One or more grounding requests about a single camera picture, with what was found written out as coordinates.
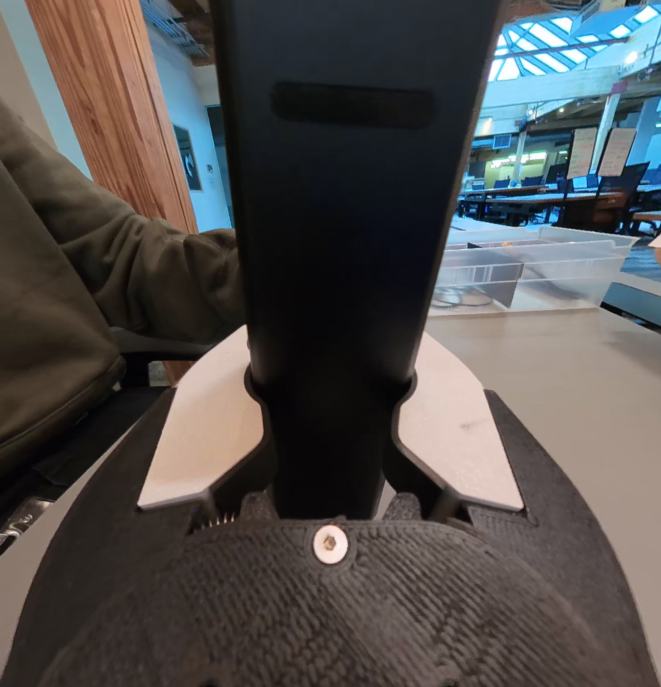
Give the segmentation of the olive green jacket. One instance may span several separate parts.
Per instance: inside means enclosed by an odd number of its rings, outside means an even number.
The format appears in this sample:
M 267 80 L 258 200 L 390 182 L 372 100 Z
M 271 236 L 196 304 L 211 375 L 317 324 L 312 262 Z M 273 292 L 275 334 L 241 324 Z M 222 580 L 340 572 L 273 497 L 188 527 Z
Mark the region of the olive green jacket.
M 0 140 L 0 477 L 118 380 L 146 224 L 41 140 Z

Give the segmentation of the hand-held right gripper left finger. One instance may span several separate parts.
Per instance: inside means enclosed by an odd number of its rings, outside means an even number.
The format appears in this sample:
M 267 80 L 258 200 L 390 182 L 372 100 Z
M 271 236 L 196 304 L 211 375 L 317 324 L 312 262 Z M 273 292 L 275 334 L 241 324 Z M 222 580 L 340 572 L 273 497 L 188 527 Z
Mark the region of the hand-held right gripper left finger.
M 268 410 L 251 379 L 248 330 L 212 348 L 175 387 L 137 506 L 198 507 L 198 521 L 234 520 L 250 493 L 274 480 L 278 459 Z

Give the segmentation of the black flat panel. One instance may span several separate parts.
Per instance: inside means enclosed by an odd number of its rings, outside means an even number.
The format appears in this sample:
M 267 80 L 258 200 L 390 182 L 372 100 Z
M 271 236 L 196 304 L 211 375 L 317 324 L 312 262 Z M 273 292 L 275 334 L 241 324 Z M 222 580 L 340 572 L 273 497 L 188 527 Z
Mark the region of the black flat panel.
M 641 327 L 661 335 L 661 285 L 640 282 L 613 282 L 601 307 Z

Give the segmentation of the wooden pillar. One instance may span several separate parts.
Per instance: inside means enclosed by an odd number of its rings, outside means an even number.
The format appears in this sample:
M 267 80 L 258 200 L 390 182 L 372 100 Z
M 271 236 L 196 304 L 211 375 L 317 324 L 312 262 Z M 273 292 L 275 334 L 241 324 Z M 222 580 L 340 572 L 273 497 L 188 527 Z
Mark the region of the wooden pillar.
M 95 183 L 199 232 L 138 1 L 26 1 Z

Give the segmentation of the black mesh office chair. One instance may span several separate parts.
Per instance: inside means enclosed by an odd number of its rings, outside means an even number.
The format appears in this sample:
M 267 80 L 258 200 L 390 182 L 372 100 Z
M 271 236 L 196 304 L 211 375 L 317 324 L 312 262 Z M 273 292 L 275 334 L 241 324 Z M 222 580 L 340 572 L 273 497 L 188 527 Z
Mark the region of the black mesh office chair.
M 595 194 L 564 205 L 554 226 L 615 234 L 648 165 L 647 162 L 634 164 L 627 166 L 620 176 L 603 176 Z

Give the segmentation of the dark framed wall picture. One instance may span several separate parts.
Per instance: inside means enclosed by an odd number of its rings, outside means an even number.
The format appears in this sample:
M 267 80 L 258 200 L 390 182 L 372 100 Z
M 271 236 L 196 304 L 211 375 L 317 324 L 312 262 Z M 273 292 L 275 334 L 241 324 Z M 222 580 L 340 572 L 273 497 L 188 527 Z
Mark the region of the dark framed wall picture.
M 201 192 L 203 188 L 190 133 L 181 126 L 173 124 L 172 127 L 180 154 L 181 167 L 186 177 L 189 191 Z

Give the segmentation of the clear plastic storage bin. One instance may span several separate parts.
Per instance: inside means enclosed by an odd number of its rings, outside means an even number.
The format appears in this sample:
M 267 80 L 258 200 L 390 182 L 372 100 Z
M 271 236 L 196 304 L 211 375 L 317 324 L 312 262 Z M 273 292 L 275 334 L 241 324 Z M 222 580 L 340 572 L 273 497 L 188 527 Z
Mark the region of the clear plastic storage bin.
M 553 225 L 455 219 L 428 315 L 597 308 L 636 241 Z

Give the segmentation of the person's left forearm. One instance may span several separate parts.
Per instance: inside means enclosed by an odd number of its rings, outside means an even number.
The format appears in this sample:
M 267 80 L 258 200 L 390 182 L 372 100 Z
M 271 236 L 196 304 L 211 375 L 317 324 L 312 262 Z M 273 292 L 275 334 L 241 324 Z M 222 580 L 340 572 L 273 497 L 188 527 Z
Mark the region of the person's left forearm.
M 107 323 L 215 343 L 245 324 L 233 229 L 188 234 L 88 179 L 0 97 L 0 162 Z

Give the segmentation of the black plastic device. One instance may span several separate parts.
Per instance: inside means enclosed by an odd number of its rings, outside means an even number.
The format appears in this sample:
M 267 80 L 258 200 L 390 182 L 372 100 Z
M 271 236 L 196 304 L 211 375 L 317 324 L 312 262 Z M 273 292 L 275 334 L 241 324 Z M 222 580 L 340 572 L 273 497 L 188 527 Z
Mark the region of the black plastic device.
M 284 519 L 367 520 L 398 447 L 506 1 L 210 1 L 264 438 Z

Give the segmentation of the long wooden table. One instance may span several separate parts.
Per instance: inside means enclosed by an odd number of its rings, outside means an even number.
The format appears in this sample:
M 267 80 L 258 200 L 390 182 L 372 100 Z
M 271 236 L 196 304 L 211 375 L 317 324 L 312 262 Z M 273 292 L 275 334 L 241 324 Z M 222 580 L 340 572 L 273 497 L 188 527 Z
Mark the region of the long wooden table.
M 580 192 L 553 193 L 544 189 L 544 193 L 535 193 L 540 187 L 507 188 L 478 190 L 459 195 L 455 208 L 456 217 L 465 217 L 472 212 L 472 218 L 483 220 L 486 213 L 493 208 L 508 206 L 508 213 L 513 215 L 532 214 L 533 208 L 544 207 L 542 212 L 546 219 L 550 218 L 553 208 L 565 208 L 570 203 L 591 203 L 594 210 L 619 210 L 627 206 L 628 194 L 621 190 L 599 190 Z

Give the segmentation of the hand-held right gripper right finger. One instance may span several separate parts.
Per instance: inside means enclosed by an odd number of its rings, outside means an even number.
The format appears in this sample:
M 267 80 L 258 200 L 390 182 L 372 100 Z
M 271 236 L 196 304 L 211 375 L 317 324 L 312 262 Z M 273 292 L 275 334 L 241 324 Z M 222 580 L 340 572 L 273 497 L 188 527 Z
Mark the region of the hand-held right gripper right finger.
M 424 520 L 444 522 L 469 507 L 525 508 L 483 385 L 427 333 L 390 421 L 384 476 L 397 494 L 416 498 Z

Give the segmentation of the grey desk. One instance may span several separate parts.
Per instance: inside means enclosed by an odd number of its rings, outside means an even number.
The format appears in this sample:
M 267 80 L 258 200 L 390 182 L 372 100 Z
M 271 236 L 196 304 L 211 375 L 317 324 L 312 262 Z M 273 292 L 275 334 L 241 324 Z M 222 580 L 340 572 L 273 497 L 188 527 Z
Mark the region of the grey desk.
M 603 309 L 433 317 L 427 331 L 581 492 L 627 575 L 661 681 L 661 334 Z

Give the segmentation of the paper flip chart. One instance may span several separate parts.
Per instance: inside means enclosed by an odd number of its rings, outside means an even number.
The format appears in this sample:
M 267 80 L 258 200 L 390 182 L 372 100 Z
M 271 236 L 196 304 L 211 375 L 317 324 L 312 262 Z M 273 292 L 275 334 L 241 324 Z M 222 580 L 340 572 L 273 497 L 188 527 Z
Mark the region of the paper flip chart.
M 598 165 L 600 177 L 618 177 L 624 172 L 633 147 L 636 128 L 612 128 L 607 136 Z
M 597 134 L 598 129 L 596 127 L 573 130 L 567 158 L 565 175 L 567 180 L 588 176 L 590 173 Z

